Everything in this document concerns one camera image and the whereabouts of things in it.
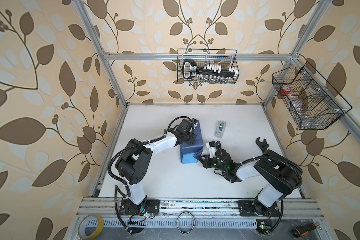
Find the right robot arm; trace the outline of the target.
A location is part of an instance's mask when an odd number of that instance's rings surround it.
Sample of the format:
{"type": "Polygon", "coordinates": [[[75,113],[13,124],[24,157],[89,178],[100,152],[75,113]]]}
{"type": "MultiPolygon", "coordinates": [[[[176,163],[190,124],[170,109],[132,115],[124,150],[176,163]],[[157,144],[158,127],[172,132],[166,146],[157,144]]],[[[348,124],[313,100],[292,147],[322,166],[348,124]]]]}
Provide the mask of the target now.
{"type": "Polygon", "coordinates": [[[302,169],[282,155],[269,149],[267,140],[256,139],[256,145],[262,155],[235,163],[230,154],[222,148],[219,141],[209,142],[208,155],[198,157],[205,169],[213,168],[214,173],[230,183],[238,183],[245,179],[261,176],[267,180],[253,201],[239,201],[241,216],[271,216],[277,210],[277,201],[283,200],[302,183],[302,169]]]}

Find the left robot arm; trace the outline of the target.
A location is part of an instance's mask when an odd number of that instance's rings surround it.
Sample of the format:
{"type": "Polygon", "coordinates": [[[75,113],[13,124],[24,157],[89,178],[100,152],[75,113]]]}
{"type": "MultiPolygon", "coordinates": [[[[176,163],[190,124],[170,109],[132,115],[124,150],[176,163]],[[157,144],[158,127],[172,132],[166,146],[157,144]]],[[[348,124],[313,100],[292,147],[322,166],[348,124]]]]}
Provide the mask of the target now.
{"type": "Polygon", "coordinates": [[[107,166],[108,175],[121,182],[127,190],[126,198],[135,206],[142,206],[147,195],[142,180],[147,174],[152,156],[181,144],[192,146],[199,121],[187,116],[172,120],[163,135],[151,140],[131,139],[116,153],[107,166]]]}

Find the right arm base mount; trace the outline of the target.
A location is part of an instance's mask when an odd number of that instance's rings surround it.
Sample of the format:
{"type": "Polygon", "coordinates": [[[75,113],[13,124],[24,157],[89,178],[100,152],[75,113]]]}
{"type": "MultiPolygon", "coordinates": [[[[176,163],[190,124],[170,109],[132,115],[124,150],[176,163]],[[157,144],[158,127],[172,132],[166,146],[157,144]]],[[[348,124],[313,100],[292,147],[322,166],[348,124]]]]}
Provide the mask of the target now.
{"type": "Polygon", "coordinates": [[[241,217],[279,217],[280,211],[277,203],[269,208],[262,205],[260,202],[252,200],[237,201],[239,214],[241,217]]]}

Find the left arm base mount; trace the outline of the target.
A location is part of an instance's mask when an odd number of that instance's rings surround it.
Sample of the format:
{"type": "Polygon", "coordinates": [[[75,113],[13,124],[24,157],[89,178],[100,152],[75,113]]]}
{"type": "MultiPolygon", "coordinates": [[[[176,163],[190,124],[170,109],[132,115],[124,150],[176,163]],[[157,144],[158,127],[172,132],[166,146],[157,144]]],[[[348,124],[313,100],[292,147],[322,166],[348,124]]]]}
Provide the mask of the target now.
{"type": "Polygon", "coordinates": [[[158,199],[144,199],[140,204],[136,205],[130,199],[122,200],[119,210],[123,215],[153,215],[156,216],[160,210],[160,200],[158,199]]]}

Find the blue wrapping paper sheet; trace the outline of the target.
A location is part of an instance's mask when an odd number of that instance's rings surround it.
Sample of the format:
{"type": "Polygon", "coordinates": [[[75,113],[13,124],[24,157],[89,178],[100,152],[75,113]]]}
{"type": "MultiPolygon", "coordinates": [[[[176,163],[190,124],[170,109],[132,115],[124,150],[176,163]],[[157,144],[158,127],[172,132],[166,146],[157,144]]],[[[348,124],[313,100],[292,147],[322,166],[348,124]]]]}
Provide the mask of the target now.
{"type": "Polygon", "coordinates": [[[195,135],[195,141],[191,146],[186,143],[181,144],[182,164],[195,164],[199,161],[198,157],[202,155],[204,144],[200,122],[196,125],[195,135]]]}

